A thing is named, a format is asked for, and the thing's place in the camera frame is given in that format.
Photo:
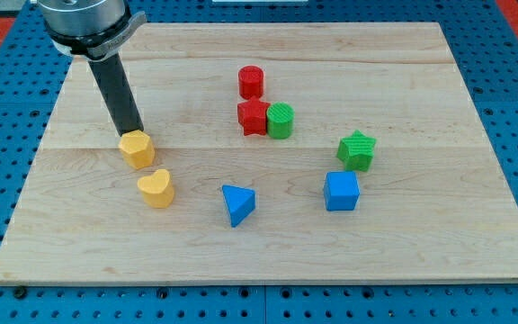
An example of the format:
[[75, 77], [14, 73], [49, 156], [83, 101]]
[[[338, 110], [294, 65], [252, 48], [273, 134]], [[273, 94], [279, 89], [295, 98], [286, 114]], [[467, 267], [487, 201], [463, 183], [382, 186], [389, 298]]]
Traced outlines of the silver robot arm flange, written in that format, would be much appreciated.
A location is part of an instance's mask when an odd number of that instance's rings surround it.
[[116, 55], [147, 22], [126, 0], [31, 0], [56, 49], [67, 56], [103, 61]]

